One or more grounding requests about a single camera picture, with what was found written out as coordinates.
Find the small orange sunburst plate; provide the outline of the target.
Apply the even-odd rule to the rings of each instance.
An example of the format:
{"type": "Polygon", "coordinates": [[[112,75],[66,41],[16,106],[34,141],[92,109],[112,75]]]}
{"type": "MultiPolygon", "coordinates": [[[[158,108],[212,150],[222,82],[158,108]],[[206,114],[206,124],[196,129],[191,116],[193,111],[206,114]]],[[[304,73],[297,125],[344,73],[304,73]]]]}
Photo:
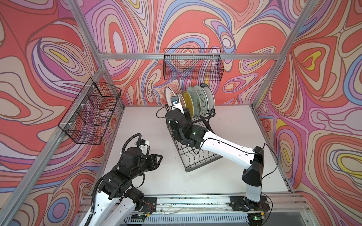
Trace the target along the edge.
{"type": "Polygon", "coordinates": [[[184,113],[184,109],[187,108],[184,98],[183,98],[182,94],[180,94],[180,93],[177,93],[176,96],[178,96],[178,98],[179,98],[179,102],[181,103],[181,106],[182,106],[182,112],[184,113]]]}

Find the yellow green woven bamboo tray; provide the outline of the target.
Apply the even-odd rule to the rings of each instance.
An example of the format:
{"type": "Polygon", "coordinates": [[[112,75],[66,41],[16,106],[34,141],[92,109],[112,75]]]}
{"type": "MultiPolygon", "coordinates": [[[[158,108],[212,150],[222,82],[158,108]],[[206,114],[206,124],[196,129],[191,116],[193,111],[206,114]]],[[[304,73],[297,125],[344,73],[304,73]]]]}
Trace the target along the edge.
{"type": "Polygon", "coordinates": [[[193,104],[191,95],[187,91],[185,91],[185,92],[183,92],[182,96],[184,98],[186,108],[189,110],[191,118],[193,118],[194,117],[194,104],[193,104]]]}

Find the pale green flower plate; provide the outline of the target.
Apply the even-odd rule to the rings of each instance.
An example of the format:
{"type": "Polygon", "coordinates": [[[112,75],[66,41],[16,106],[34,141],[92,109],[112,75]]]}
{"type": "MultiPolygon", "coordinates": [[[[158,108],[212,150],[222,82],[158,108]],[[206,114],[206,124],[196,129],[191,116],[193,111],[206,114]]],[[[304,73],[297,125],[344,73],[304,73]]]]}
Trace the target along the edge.
{"type": "Polygon", "coordinates": [[[193,106],[194,106],[194,118],[198,118],[200,117],[201,114],[201,102],[200,102],[200,97],[198,95],[198,93],[196,92],[195,88],[192,86],[189,86],[187,88],[187,92],[190,94],[190,97],[192,99],[193,102],[193,106]]]}

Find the large orange sunburst plate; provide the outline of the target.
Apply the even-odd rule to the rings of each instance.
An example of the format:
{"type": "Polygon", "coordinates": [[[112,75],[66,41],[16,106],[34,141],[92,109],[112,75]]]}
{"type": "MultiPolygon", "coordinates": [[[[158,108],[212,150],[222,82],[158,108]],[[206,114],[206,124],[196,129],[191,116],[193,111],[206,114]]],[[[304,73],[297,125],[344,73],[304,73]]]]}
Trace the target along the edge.
{"type": "Polygon", "coordinates": [[[173,92],[173,90],[170,87],[166,86],[165,97],[166,97],[166,102],[167,102],[168,106],[170,107],[170,109],[172,109],[172,105],[173,105],[171,97],[174,97],[174,96],[176,96],[176,94],[173,92]]]}

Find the white plate with clover emblem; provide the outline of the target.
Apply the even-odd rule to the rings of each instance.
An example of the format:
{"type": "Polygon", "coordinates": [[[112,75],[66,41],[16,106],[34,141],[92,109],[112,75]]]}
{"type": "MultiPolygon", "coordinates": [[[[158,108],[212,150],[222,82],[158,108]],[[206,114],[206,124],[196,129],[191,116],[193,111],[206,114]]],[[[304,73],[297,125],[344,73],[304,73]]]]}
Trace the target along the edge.
{"type": "Polygon", "coordinates": [[[208,113],[208,99],[206,93],[200,85],[195,85],[194,89],[196,90],[200,98],[200,110],[201,110],[200,115],[206,116],[208,113]]]}

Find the green rimmed white plate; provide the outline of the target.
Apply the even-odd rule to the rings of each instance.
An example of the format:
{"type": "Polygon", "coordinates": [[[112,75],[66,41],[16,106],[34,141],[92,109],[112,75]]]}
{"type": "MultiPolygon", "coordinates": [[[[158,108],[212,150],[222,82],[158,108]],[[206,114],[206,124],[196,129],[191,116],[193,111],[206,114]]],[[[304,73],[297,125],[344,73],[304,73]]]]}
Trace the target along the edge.
{"type": "Polygon", "coordinates": [[[215,105],[216,105],[215,96],[214,96],[211,88],[206,83],[201,83],[200,86],[203,88],[203,90],[206,94],[206,97],[208,100],[208,114],[211,115],[215,111],[215,105]]]}

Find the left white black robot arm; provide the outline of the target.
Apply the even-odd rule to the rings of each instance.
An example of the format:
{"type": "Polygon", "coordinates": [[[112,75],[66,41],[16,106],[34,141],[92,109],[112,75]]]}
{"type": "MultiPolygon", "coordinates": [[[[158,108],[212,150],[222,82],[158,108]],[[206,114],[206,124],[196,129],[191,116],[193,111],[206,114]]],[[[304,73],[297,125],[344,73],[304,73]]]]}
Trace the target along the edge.
{"type": "Polygon", "coordinates": [[[162,155],[146,155],[140,147],[122,151],[119,162],[96,183],[80,225],[119,226],[132,212],[142,209],[144,193],[133,186],[133,180],[156,170],[162,160],[162,155]]]}

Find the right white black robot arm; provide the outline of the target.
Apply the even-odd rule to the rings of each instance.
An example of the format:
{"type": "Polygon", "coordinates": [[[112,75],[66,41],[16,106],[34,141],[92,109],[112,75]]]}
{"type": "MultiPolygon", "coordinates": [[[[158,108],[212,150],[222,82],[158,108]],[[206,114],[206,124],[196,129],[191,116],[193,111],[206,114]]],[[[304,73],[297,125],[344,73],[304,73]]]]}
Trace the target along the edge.
{"type": "Polygon", "coordinates": [[[239,202],[241,206],[231,204],[231,207],[240,211],[256,210],[262,198],[264,149],[259,146],[243,147],[226,140],[207,128],[192,124],[179,109],[168,111],[165,118],[172,131],[172,137],[181,144],[193,150],[216,153],[244,169],[241,178],[246,183],[246,195],[239,202]]]}

